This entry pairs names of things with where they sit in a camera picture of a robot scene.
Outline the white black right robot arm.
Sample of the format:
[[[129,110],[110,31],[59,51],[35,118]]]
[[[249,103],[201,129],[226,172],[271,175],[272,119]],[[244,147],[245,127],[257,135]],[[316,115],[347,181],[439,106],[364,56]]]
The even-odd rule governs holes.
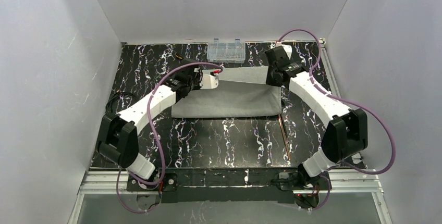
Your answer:
[[[265,52],[269,68],[266,84],[285,86],[320,118],[326,130],[317,152],[298,166],[298,176],[319,176],[368,146],[367,115],[333,99],[305,66],[290,60],[291,46],[279,45]]]

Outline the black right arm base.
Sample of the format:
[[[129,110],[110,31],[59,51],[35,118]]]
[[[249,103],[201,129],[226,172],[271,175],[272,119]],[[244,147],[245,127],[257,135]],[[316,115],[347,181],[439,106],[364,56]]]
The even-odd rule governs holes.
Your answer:
[[[273,184],[283,191],[293,190],[331,190],[331,181],[328,172],[320,172],[316,176],[309,176],[307,171],[300,166],[295,170],[284,170],[272,180]]]

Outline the grey cloth napkin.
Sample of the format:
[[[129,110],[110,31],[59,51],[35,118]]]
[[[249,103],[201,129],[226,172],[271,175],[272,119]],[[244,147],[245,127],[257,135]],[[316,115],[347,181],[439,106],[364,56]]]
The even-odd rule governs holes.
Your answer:
[[[226,68],[218,87],[192,91],[171,108],[173,118],[247,118],[281,113],[281,88],[266,84],[267,66]]]

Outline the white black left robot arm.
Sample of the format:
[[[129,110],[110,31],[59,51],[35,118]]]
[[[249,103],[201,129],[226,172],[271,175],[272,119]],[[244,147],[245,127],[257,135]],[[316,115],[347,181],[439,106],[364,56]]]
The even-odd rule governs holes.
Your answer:
[[[191,91],[199,90],[203,71],[199,63],[185,64],[165,75],[154,89],[131,107],[118,113],[106,113],[101,121],[96,151],[151,185],[155,166],[139,152],[138,136],[146,127],[154,128],[153,119],[172,107]]]

